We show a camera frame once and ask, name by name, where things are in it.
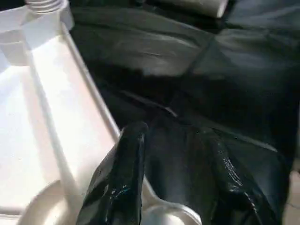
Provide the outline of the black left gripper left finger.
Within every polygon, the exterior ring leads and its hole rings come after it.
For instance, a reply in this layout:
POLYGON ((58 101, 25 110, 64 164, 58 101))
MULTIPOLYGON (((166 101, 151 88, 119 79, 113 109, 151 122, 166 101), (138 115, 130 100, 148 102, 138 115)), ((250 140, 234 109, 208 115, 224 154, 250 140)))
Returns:
POLYGON ((78 225, 138 225, 148 126, 124 127, 118 142, 96 168, 77 217, 78 225))

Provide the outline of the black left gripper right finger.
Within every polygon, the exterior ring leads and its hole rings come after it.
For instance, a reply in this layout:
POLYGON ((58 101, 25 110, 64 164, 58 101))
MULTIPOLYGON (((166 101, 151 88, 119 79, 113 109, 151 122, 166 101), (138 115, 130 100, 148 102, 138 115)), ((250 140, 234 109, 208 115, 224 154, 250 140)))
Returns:
POLYGON ((158 127, 146 148, 156 195, 199 215, 204 225, 279 225, 253 175, 211 128, 158 127))

